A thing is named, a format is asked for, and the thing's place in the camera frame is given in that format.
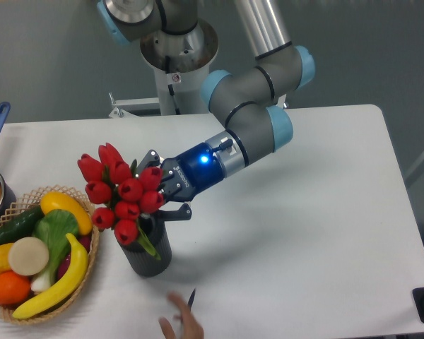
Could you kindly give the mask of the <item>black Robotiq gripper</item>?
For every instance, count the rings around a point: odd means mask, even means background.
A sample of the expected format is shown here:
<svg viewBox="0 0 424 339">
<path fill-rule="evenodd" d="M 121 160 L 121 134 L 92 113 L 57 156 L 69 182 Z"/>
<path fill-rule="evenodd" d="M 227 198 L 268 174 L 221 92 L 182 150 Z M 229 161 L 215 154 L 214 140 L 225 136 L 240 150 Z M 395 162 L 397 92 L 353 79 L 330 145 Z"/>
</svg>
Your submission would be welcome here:
<svg viewBox="0 0 424 339">
<path fill-rule="evenodd" d="M 248 157 L 241 140 L 230 130 L 223 131 L 193 148 L 163 161 L 149 150 L 136 167 L 136 176 L 145 168 L 159 167 L 164 172 L 162 190 L 165 201 L 183 203 L 177 210 L 159 210 L 155 218 L 184 221 L 192 218 L 187 201 L 225 178 L 243 170 Z"/>
</svg>

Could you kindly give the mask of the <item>person's hand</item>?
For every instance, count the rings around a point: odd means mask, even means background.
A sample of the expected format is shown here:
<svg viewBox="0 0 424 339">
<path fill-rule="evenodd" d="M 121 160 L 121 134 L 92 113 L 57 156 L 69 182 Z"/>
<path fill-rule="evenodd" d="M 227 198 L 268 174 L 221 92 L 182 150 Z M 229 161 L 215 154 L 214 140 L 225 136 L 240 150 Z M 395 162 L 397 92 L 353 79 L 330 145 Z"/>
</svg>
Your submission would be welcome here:
<svg viewBox="0 0 424 339">
<path fill-rule="evenodd" d="M 176 315 L 175 318 L 179 320 L 180 315 L 183 318 L 184 329 L 182 333 L 177 333 L 172 324 L 164 317 L 158 319 L 160 329 L 164 335 L 164 338 L 175 339 L 175 338 L 204 338 L 204 329 L 201 324 L 195 319 L 192 310 L 189 311 L 187 307 L 187 302 L 183 297 L 176 292 L 169 292 L 167 294 L 167 300 L 171 302 L 179 311 L 179 315 Z"/>
</svg>

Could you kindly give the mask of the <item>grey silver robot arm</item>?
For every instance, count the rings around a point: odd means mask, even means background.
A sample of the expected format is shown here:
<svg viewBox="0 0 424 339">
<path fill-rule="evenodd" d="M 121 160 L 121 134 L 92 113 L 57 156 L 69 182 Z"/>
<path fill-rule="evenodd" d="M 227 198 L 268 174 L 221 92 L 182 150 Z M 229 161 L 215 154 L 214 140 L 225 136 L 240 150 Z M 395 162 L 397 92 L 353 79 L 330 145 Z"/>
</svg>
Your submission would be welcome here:
<svg viewBox="0 0 424 339">
<path fill-rule="evenodd" d="M 281 98 L 315 75 L 312 55 L 291 42 L 275 1 L 237 1 L 237 12 L 256 65 L 238 76 L 210 71 L 218 52 L 215 30 L 198 16 L 196 1 L 99 1 L 97 8 L 116 42 L 139 41 L 153 69 L 163 115 L 212 113 L 223 131 L 182 154 L 162 160 L 149 151 L 141 168 L 164 171 L 160 192 L 176 211 L 156 220 L 191 217 L 190 201 L 202 191 L 289 143 L 293 126 Z"/>
</svg>

